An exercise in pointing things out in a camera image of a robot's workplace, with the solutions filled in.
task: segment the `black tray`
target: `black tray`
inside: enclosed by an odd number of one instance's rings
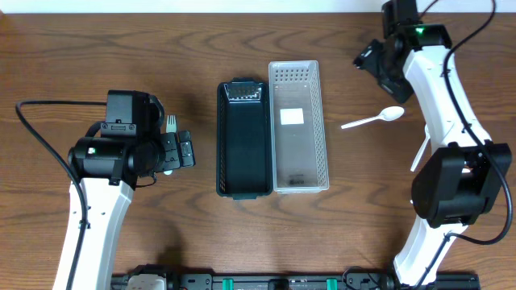
[[[217,193],[255,199],[273,190],[268,87],[234,78],[217,88]]]

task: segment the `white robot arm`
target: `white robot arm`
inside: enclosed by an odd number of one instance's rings
[[[127,208],[136,188],[153,184],[138,186],[138,178],[152,176],[156,183],[158,172],[195,165],[189,132],[176,133],[174,123],[161,134],[163,122],[164,109],[155,96],[111,90],[106,121],[95,123],[70,149],[69,170],[80,181],[85,206],[72,183],[69,224],[55,290],[110,289]],[[100,137],[95,137],[99,130]],[[83,208],[87,209],[84,233],[79,226],[84,224]]]
[[[412,184],[416,220],[393,261],[398,284],[412,288],[435,281],[437,268],[456,236],[490,211],[501,185],[479,143],[464,129],[458,110],[503,175],[511,154],[506,144],[493,144],[478,122],[452,54],[443,71],[452,46],[444,26],[422,24],[414,0],[388,1],[382,12],[385,42],[373,40],[355,59],[355,66],[370,72],[400,103],[415,93],[431,141],[432,157]]]
[[[403,67],[405,78],[414,89],[427,122],[432,154],[438,148],[448,147],[448,144],[453,142],[459,144],[460,147],[476,146],[470,135],[464,132],[464,126],[452,105],[444,84],[443,60],[448,52],[449,49],[442,45],[424,47],[417,52],[411,51]],[[469,105],[453,58],[450,59],[448,67],[457,101],[468,122],[472,124],[472,130],[480,140],[491,140]],[[464,169],[464,174],[469,174],[467,168]],[[450,232],[462,234],[467,228],[468,226],[463,225],[462,222],[457,222],[441,225],[434,229],[425,219],[416,216],[405,246],[394,259],[394,268],[400,282],[416,285],[435,257],[444,236]],[[426,279],[422,282],[423,285],[435,281],[437,268],[455,239],[455,237],[451,237],[450,242],[441,250],[436,263],[432,269],[429,269]]]

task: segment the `white label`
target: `white label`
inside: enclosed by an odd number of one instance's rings
[[[281,109],[280,120],[281,125],[304,124],[303,109]]]

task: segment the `white fork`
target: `white fork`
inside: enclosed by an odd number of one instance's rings
[[[176,115],[167,116],[167,133],[176,133],[177,132],[177,123],[176,123]],[[167,170],[163,172],[165,175],[171,175],[172,170]]]

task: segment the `wood grain surface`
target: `wood grain surface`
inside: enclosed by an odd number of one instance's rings
[[[486,14],[433,14],[454,41]],[[48,289],[69,211],[69,178],[15,115],[26,99],[104,102],[109,89],[154,93],[192,132],[197,166],[136,191],[114,266],[145,263],[216,273],[333,272],[388,267],[410,232],[410,165],[424,139],[412,97],[396,122],[340,130],[394,100],[352,61],[381,37],[380,14],[34,14],[0,21],[0,288]],[[456,55],[469,101],[493,140],[516,148],[516,21],[500,14]],[[330,189],[233,201],[215,192],[216,88],[268,79],[273,60],[318,60]],[[24,113],[62,155],[103,120],[101,108],[38,106]],[[424,162],[429,157],[429,150]],[[513,166],[508,181],[516,191]],[[492,238],[499,195],[467,234]],[[496,246],[457,241],[442,271],[474,271],[485,289],[516,288],[516,233]]]

